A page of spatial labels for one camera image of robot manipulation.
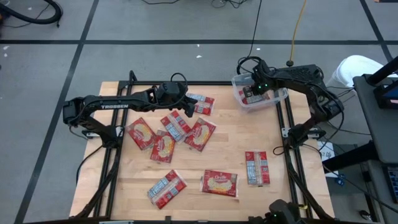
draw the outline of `snack package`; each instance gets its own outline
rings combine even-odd
[[[210,97],[198,95],[198,94],[192,94],[192,93],[187,93],[185,95],[189,98],[192,98],[192,99],[198,101],[198,103],[195,104],[195,112],[196,113],[201,113],[201,114],[208,115],[208,116],[211,115],[211,112],[213,112],[213,107],[214,107],[214,103],[215,103],[214,98],[210,98]]]
[[[244,104],[246,104],[246,105],[249,105],[249,104],[252,104],[252,103],[257,103],[257,102],[260,102],[260,101],[263,101],[263,100],[269,100],[269,99],[270,99],[268,93],[265,93],[265,94],[263,94],[263,95],[257,95],[257,96],[254,96],[254,95],[253,95],[253,96],[250,96],[250,97],[246,97],[246,96],[244,95],[243,90],[239,90],[239,95],[240,95],[240,97],[241,97],[242,102],[243,102]]]
[[[200,183],[200,191],[231,197],[238,196],[238,175],[226,172],[205,170]]]
[[[191,132],[185,138],[184,142],[190,145],[190,148],[202,152],[215,129],[215,124],[198,118],[198,121],[193,125]]]
[[[154,148],[150,159],[158,162],[171,163],[175,140],[167,131],[157,130]]]
[[[262,186],[269,184],[269,170],[266,152],[245,152],[248,184]]]
[[[177,111],[171,112],[160,121],[177,142],[183,140],[191,131],[189,125],[182,119]]]
[[[147,195],[159,209],[162,209],[169,201],[171,201],[187,183],[175,170],[171,170],[165,177],[161,178],[150,190]]]
[[[156,135],[143,118],[139,118],[126,129],[141,150],[152,147],[155,143]]]

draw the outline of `wooden tabletop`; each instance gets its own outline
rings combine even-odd
[[[99,94],[116,95],[117,86],[117,82],[103,82]],[[147,88],[134,86],[133,92]],[[171,164],[157,164],[150,160],[151,149],[139,150],[130,135],[125,134],[111,219],[164,220],[165,216],[170,215],[172,220],[247,221],[249,216],[264,216],[269,211],[270,203],[279,198],[291,201],[284,156],[272,153],[273,148],[282,145],[276,107],[245,113],[240,110],[233,96],[232,86],[189,86],[188,92],[216,99],[211,116],[195,113],[188,118],[183,111],[179,111],[191,127],[199,116],[215,123],[217,128],[214,134],[201,154],[189,150],[184,143],[176,145]],[[306,121],[310,113],[305,95],[295,91],[290,91],[289,95],[295,122]],[[111,110],[97,111],[94,117],[104,124],[110,124],[112,113]],[[160,119],[168,113],[169,110],[149,113],[130,110],[127,125],[143,117],[155,132],[158,129],[165,130]],[[315,140],[306,143],[318,148]],[[85,156],[99,145],[100,139],[89,140]],[[253,149],[267,152],[270,185],[250,187],[247,184],[244,152]],[[104,152],[104,149],[100,150],[81,168],[70,215],[76,215],[97,190]],[[301,155],[309,191],[325,211],[334,216],[319,154],[304,146],[301,147]],[[147,198],[147,191],[172,169],[177,170],[187,181],[187,188],[159,210]],[[238,174],[238,198],[200,192],[200,178],[205,169]],[[300,191],[297,192],[299,200],[302,200]],[[104,194],[104,202],[107,198],[108,192]],[[106,203],[103,203],[101,214],[104,214],[105,207]]]

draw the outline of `black hose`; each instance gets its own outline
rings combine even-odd
[[[49,3],[55,9],[55,14],[51,18],[48,18],[48,19],[33,19],[33,18],[30,18],[30,17],[24,16],[22,14],[19,14],[18,12],[8,8],[7,6],[5,6],[3,4],[0,4],[0,12],[4,11],[4,12],[6,12],[6,13],[8,13],[8,14],[10,14],[10,15],[12,15],[12,16],[20,19],[20,20],[23,20],[23,21],[26,21],[26,22],[30,22],[30,23],[33,23],[33,24],[51,24],[53,22],[59,21],[61,19],[61,16],[62,16],[62,11],[61,11],[60,6],[57,3],[55,3],[54,1],[52,1],[52,0],[43,0],[43,1]]]

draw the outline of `yellow cable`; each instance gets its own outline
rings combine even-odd
[[[303,16],[303,12],[304,12],[304,8],[305,8],[306,3],[307,3],[307,0],[304,0],[303,7],[301,8],[300,15],[298,16],[298,19],[297,19],[296,27],[294,28],[293,39],[292,39],[292,49],[290,50],[290,60],[293,59],[293,54],[294,54],[294,39],[296,38],[297,27],[298,27],[299,24],[300,24],[300,21],[301,21],[301,18],[302,18],[302,16]]]

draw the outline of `clear plastic container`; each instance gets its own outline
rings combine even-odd
[[[276,91],[269,90],[265,94],[263,94],[263,99],[261,101],[248,103],[247,100],[244,100],[246,98],[242,97],[243,88],[253,84],[254,80],[251,78],[250,73],[236,75],[232,78],[234,96],[245,111],[257,110],[265,108],[267,106],[276,105],[280,100],[283,100],[288,95],[286,88],[280,88]]]

